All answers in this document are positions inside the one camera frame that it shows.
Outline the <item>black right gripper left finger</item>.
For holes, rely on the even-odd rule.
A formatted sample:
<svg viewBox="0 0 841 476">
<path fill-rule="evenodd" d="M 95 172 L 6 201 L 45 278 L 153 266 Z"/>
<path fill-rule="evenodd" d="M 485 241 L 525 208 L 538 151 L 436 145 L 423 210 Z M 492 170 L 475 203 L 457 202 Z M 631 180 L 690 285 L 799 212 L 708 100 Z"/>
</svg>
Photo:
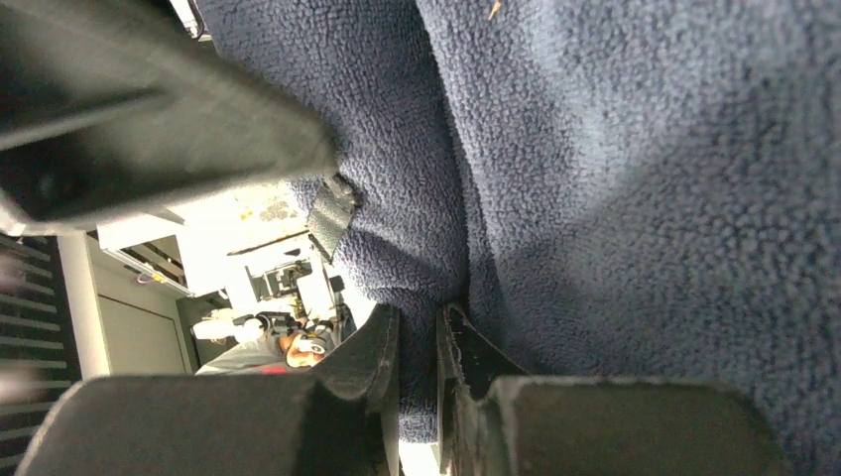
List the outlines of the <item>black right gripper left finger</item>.
<svg viewBox="0 0 841 476">
<path fill-rule="evenodd" d="M 315 367 L 71 387 L 21 475 L 396 475 L 401 314 L 378 305 Z"/>
</svg>

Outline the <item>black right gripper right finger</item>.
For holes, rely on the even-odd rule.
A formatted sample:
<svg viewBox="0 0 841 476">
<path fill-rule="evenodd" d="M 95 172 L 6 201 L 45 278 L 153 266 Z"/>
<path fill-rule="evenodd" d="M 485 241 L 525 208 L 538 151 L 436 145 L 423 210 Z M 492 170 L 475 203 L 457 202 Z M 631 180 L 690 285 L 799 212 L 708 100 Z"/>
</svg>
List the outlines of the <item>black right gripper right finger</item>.
<svg viewBox="0 0 841 476">
<path fill-rule="evenodd" d="M 784 475 L 762 413 L 738 391 L 643 377 L 526 373 L 450 304 L 436 317 L 440 466 L 447 475 Z"/>
</svg>

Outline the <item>dark grey cloth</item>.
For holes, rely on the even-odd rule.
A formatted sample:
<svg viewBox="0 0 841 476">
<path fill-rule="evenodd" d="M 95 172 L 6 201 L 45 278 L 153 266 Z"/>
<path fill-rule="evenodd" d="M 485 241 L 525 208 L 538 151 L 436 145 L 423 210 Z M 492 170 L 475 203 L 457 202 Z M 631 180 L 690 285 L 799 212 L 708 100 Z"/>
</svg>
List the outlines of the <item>dark grey cloth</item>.
<svg viewBox="0 0 841 476">
<path fill-rule="evenodd" d="M 219 53 L 318 109 L 360 208 L 334 255 L 404 315 L 436 439 L 464 301 L 537 374 L 740 389 L 840 471 L 836 1 L 203 1 Z"/>
</svg>

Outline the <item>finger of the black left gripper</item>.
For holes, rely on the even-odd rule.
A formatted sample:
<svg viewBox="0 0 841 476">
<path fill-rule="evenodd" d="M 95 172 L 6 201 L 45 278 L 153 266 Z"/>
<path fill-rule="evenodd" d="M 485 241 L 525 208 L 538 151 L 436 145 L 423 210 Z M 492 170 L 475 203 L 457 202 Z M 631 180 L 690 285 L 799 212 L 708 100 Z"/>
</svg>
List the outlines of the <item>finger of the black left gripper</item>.
<svg viewBox="0 0 841 476">
<path fill-rule="evenodd" d="M 15 224 L 87 224 L 337 166 L 312 109 L 146 2 L 1 5 L 1 210 Z"/>
</svg>

